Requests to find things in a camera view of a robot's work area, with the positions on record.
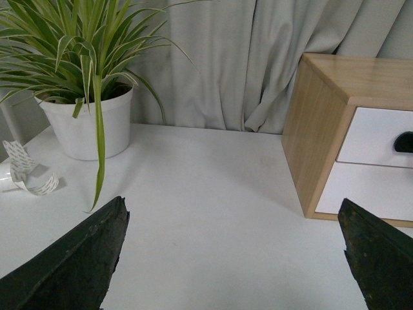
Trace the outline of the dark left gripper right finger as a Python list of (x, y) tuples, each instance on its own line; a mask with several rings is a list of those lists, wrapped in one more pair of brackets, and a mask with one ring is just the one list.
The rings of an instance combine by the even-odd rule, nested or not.
[(345, 198), (345, 258), (369, 309), (412, 309), (412, 238)]

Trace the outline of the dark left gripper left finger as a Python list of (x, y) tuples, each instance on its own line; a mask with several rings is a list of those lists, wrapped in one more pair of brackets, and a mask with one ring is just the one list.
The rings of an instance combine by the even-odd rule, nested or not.
[(130, 213), (117, 196), (1, 279), (1, 309), (100, 309)]

